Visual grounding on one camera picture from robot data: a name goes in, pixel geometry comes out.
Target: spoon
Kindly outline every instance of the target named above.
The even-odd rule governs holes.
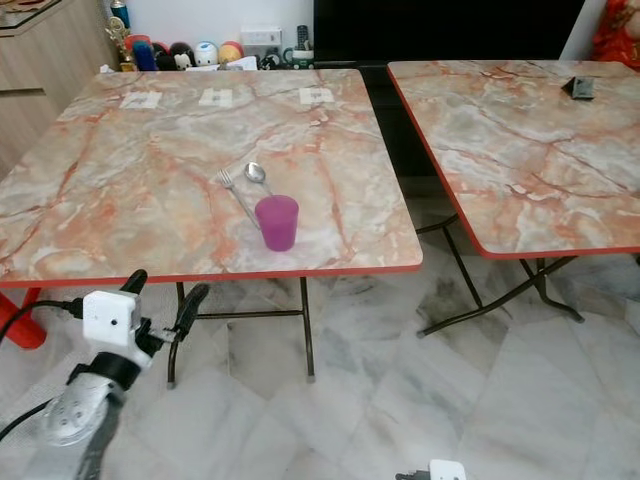
[[[256,162],[249,162],[244,167],[245,176],[252,181],[253,183],[260,183],[265,188],[269,195],[273,195],[269,185],[267,185],[267,173],[264,171],[264,168],[260,166],[260,164]]]

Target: television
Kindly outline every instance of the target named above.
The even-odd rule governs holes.
[[[315,0],[316,62],[557,59],[584,0]]]

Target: metal table frame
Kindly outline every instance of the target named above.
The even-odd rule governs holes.
[[[520,295],[521,293],[523,293],[524,291],[528,290],[531,287],[535,287],[536,290],[538,290],[540,299],[547,305],[566,312],[572,318],[572,320],[574,320],[576,323],[584,322],[584,318],[582,317],[582,315],[576,312],[573,308],[569,307],[568,305],[564,305],[562,303],[551,300],[547,296],[547,276],[555,272],[556,270],[559,270],[560,268],[564,267],[567,263],[571,262],[577,257],[571,257],[571,256],[561,257],[558,260],[551,263],[549,266],[546,266],[544,258],[537,258],[535,272],[531,269],[527,260],[520,259],[522,268],[524,268],[529,279],[521,283],[514,289],[510,290],[502,297],[489,303],[488,305],[483,304],[482,299],[480,298],[480,295],[478,295],[478,291],[476,290],[476,287],[473,284],[473,281],[471,280],[471,276],[469,275],[469,272],[467,271],[467,268],[464,262],[462,261],[462,257],[460,257],[460,253],[458,252],[458,248],[456,247],[456,244],[453,241],[453,238],[451,237],[451,233],[447,228],[456,220],[458,220],[458,214],[455,214],[449,217],[443,222],[436,223],[428,227],[419,228],[416,230],[416,233],[418,235],[421,235],[423,233],[433,232],[435,230],[442,230],[442,233],[444,234],[444,237],[447,240],[447,244],[449,245],[449,249],[451,250],[451,253],[453,253],[453,256],[456,259],[458,268],[460,268],[460,272],[462,273],[464,281],[467,284],[467,287],[469,288],[469,291],[473,296],[473,300],[476,302],[476,305],[478,306],[478,308],[476,308],[475,310],[471,310],[467,313],[463,313],[461,315],[456,315],[454,317],[447,318],[446,320],[442,320],[436,323],[435,325],[425,328],[424,330],[420,330],[419,332],[416,333],[418,338],[424,338],[427,335],[431,335],[432,333],[442,330],[443,328],[449,327],[451,325],[455,325],[456,323],[464,322],[466,320],[471,320],[472,318],[479,317],[480,315],[484,315],[485,313],[489,313],[490,311],[501,307],[506,302],[517,297],[518,295]]]
[[[176,283],[176,292],[178,294],[178,308],[184,302],[184,283]],[[315,381],[315,366],[313,363],[313,342],[311,340],[311,320],[309,316],[309,294],[307,288],[307,279],[300,278],[300,298],[302,308],[300,310],[274,310],[274,311],[258,311],[258,312],[221,312],[221,313],[199,313],[196,319],[199,320],[218,320],[218,319],[234,319],[234,318],[263,318],[263,317],[293,317],[302,316],[304,324],[304,339],[307,352],[307,380]],[[167,368],[167,388],[173,389],[176,386],[176,357],[178,355],[179,341],[174,341],[169,350],[169,364]]]

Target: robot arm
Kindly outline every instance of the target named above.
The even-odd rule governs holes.
[[[146,273],[138,271],[123,290],[93,292],[84,298],[83,334],[99,353],[90,365],[76,366],[65,391],[47,405],[39,448],[25,478],[100,477],[125,392],[151,366],[164,343],[184,340],[209,292],[208,285],[196,285],[180,307],[174,327],[158,331],[151,328],[151,320],[140,317],[137,294],[145,280]]]

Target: marble-pattern tabletop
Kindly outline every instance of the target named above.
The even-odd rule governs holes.
[[[259,162],[300,205],[269,251],[228,190]],[[355,70],[98,75],[0,183],[0,286],[417,270],[422,252]]]
[[[435,61],[391,76],[478,251],[640,252],[640,76],[619,63]],[[595,77],[595,99],[561,87]]]

